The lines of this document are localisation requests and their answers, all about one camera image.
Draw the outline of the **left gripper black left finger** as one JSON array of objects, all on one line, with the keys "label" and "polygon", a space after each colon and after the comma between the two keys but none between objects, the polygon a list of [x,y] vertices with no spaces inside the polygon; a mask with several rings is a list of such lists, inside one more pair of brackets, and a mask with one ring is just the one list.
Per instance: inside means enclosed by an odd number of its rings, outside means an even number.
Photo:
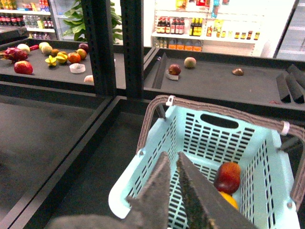
[{"label": "left gripper black left finger", "polygon": [[168,154],[161,152],[144,187],[133,198],[128,196],[130,212],[125,217],[127,229],[166,229],[170,194],[170,162]]}]

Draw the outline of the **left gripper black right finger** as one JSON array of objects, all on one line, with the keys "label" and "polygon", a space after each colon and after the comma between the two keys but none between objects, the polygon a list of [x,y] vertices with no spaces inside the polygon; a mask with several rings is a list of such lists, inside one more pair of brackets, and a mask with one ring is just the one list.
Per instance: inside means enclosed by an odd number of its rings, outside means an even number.
[{"label": "left gripper black right finger", "polygon": [[176,165],[189,228],[256,228],[253,223],[222,197],[183,152],[178,153]]}]

